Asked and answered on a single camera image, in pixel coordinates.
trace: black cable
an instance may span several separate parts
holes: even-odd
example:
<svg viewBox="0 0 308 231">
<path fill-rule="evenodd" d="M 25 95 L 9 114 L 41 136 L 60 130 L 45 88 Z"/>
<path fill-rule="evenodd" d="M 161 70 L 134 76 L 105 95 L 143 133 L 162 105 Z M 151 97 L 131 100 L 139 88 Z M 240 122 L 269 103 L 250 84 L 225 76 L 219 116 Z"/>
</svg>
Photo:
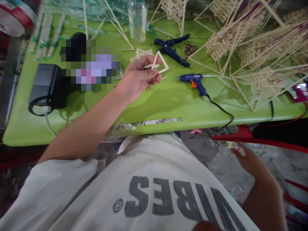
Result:
<svg viewBox="0 0 308 231">
<path fill-rule="evenodd" d="M 210 102 L 211 102 L 212 104 L 215 104 L 215 105 L 216 105 L 217 107 L 219 107 L 224 113 L 226 113 L 226 114 L 228 114 L 229 116 L 231 116 L 231 120 L 230 120 L 225 126 L 223 126 L 222 128 L 217 129 L 217 130 L 214 130 L 214 129 L 212 128 L 212 130 L 213 130 L 214 132 L 217 132 L 217 131 L 219 131 L 219 130 L 221 130 L 221 129 L 224 129 L 224 128 L 227 127 L 230 123 L 233 122 L 234 116 L 233 116 L 232 114 L 230 114 L 229 112 L 227 112 L 225 109 L 223 109 L 223 108 L 222 108 L 221 106 L 219 106 L 217 103 L 213 102 L 212 99 L 211 99 L 211 97 L 210 97 L 208 94 L 206 94 L 205 96 L 208 97 L 208 99 L 210 100 Z"/>
<path fill-rule="evenodd" d="M 41 96 L 41 97 L 38 97 L 34 100 L 32 100 L 30 103 L 29 103 L 29 106 L 28 106 L 28 110 L 29 112 L 31 112 L 32 114 L 36 115 L 36 116 L 44 116 L 45 114 L 36 114 L 35 112 L 33 112 L 33 107 L 34 105 L 36 105 L 39 101 L 43 100 L 43 99 L 50 99 L 51 96 Z M 48 115 L 54 110 L 54 107 L 51 107 L 51 111 L 48 112 Z"/>
<path fill-rule="evenodd" d="M 270 109 L 272 111 L 271 118 L 269 120 L 267 120 L 267 121 L 262 122 L 262 123 L 269 122 L 269 121 L 271 121 L 274 118 L 274 105 L 273 105 L 273 101 L 270 101 Z M 259 123 L 254 123 L 254 124 L 247 125 L 247 126 L 242 126 L 242 125 L 237 125 L 237 126 L 244 127 L 244 128 L 250 128 L 250 127 L 257 127 L 258 125 L 256 125 L 256 124 L 259 124 Z"/>
</svg>

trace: glue gun cord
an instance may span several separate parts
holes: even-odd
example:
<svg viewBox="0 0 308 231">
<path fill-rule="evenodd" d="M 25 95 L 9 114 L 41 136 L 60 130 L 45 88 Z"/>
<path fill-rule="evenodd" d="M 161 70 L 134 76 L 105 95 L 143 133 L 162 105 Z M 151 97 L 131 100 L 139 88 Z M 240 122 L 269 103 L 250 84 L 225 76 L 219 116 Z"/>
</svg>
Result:
<svg viewBox="0 0 308 231">
<path fill-rule="evenodd" d="M 224 129 L 224 128 L 227 127 L 230 123 L 233 122 L 234 116 L 233 116 L 232 114 L 230 114 L 229 112 L 227 112 L 225 109 L 223 109 L 223 108 L 222 108 L 221 106 L 219 106 L 217 103 L 213 102 L 212 99 L 211 99 L 211 97 L 210 97 L 208 94 L 205 95 L 205 96 L 208 97 L 208 99 L 210 100 L 210 102 L 211 102 L 212 104 L 215 104 L 215 105 L 216 105 L 217 107 L 219 107 L 224 113 L 226 113 L 226 114 L 228 114 L 229 116 L 231 116 L 231 120 L 230 120 L 225 126 L 223 126 L 223 127 L 220 128 L 220 129 L 217 129 L 217 130 L 212 129 L 213 131 L 217 132 L 217 131 L 219 131 L 219 130 L 221 130 L 221 129 Z"/>
</svg>

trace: orange trigger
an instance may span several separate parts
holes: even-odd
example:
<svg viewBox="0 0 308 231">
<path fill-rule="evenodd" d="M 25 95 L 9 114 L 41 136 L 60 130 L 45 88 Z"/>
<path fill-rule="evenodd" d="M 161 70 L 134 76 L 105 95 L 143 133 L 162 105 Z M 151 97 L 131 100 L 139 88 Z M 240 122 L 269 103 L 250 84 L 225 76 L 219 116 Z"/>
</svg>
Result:
<svg viewBox="0 0 308 231">
<path fill-rule="evenodd" d="M 198 85 L 195 82 L 191 81 L 191 83 L 192 83 L 192 88 L 198 87 Z"/>
</svg>

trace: hand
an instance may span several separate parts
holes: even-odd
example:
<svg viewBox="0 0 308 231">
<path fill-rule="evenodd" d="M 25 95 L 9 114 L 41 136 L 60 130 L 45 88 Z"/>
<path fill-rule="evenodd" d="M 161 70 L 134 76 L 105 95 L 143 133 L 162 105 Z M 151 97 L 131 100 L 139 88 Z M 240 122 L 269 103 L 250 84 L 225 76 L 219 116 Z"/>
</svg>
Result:
<svg viewBox="0 0 308 231">
<path fill-rule="evenodd" d="M 237 142 L 238 146 L 243 149 L 245 156 L 243 156 L 238 150 L 232 149 L 231 152 L 236 155 L 238 161 L 242 167 L 250 173 L 256 179 L 263 179 L 268 177 L 270 171 L 263 164 L 262 159 L 254 154 L 249 148 L 240 142 Z"/>
<path fill-rule="evenodd" d="M 151 67 L 147 69 L 143 68 L 144 66 L 153 64 L 154 58 L 154 55 L 143 56 L 131 62 L 126 68 L 123 78 L 114 89 L 129 104 L 136 101 L 148 86 L 161 82 L 161 74 L 158 74 L 156 68 L 152 71 Z M 162 60 L 158 57 L 156 64 L 161 63 Z"/>
</svg>

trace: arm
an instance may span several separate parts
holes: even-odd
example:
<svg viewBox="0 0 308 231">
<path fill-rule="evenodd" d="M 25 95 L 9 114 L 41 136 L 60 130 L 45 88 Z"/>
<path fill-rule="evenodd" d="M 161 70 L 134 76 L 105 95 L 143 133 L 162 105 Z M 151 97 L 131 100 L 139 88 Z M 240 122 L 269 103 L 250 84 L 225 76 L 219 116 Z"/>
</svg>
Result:
<svg viewBox="0 0 308 231">
<path fill-rule="evenodd" d="M 155 56 L 144 56 L 130 63 L 117 87 L 94 108 L 64 128 L 48 146 L 38 163 L 50 159 L 82 159 L 103 140 L 112 124 L 149 85 L 161 82 L 157 69 L 144 70 Z"/>
<path fill-rule="evenodd" d="M 255 178 L 255 183 L 243 210 L 261 231 L 287 231 L 282 189 L 259 156 L 241 143 L 245 156 L 232 149 L 243 168 Z"/>
</svg>

